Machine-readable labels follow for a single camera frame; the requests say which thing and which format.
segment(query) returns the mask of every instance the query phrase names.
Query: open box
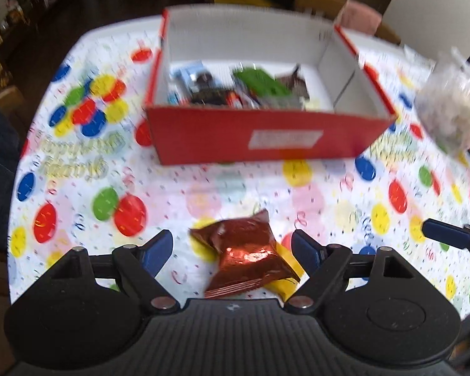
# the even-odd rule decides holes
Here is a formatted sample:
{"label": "open box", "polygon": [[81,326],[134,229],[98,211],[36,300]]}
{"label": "open box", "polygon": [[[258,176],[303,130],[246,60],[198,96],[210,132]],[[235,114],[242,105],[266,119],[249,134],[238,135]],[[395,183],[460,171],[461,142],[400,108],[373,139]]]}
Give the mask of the open box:
{"label": "open box", "polygon": [[[163,165],[356,157],[396,118],[374,72],[327,20],[233,5],[168,8],[145,109]],[[324,111],[244,110],[168,104],[170,71],[202,60],[214,76],[234,64],[289,73],[301,64]]]}

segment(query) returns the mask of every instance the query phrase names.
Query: dark wooden floor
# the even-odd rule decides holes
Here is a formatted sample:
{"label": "dark wooden floor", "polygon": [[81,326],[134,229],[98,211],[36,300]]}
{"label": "dark wooden floor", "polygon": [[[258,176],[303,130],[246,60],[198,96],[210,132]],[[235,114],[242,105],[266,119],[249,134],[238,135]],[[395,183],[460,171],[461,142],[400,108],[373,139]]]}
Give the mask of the dark wooden floor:
{"label": "dark wooden floor", "polygon": [[33,119],[50,79],[69,49],[87,31],[131,18],[161,14],[169,0],[61,0],[13,52],[8,67],[28,102],[24,117]]}

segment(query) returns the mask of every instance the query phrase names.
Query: metal screw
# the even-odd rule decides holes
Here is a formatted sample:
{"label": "metal screw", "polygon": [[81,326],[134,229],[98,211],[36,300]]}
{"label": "metal screw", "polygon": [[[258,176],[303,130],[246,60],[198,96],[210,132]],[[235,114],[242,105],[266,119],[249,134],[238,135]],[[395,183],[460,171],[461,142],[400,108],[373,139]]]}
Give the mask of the metal screw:
{"label": "metal screw", "polygon": [[297,295],[296,297],[292,297],[288,303],[295,308],[305,309],[311,307],[314,301],[306,295]]}
{"label": "metal screw", "polygon": [[155,297],[151,305],[156,309],[169,309],[176,305],[176,300],[172,297]]}

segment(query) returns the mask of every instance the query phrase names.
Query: tablecloth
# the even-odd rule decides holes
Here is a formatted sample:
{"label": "tablecloth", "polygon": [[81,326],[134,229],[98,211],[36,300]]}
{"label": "tablecloth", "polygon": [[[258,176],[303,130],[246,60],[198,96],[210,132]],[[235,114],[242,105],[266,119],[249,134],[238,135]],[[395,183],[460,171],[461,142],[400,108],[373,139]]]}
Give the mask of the tablecloth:
{"label": "tablecloth", "polygon": [[[188,228],[267,208],[284,246],[290,247],[296,228],[355,253],[391,246],[462,317],[470,312],[469,253],[428,240],[420,229],[428,217],[457,226],[470,222],[470,158],[447,156],[427,137],[412,106],[427,69],[396,55],[362,52],[399,118],[356,159],[162,167],[141,109],[157,32],[146,21],[93,32],[55,74],[14,184],[12,301],[75,245],[111,253],[166,228],[174,249],[157,280],[184,304],[203,295],[217,267],[216,256],[191,239]],[[350,286],[364,283],[351,280]],[[272,296],[259,289],[242,298]]]}

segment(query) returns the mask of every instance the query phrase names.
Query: shiny brown foil package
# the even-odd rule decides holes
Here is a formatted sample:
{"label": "shiny brown foil package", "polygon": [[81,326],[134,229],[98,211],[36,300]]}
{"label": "shiny brown foil package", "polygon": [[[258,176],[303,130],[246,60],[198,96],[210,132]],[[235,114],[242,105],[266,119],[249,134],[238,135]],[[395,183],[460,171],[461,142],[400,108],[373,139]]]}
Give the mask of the shiny brown foil package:
{"label": "shiny brown foil package", "polygon": [[219,270],[204,293],[206,298],[243,293],[284,278],[300,280],[277,253],[266,209],[251,217],[190,229],[190,234],[219,253]]}

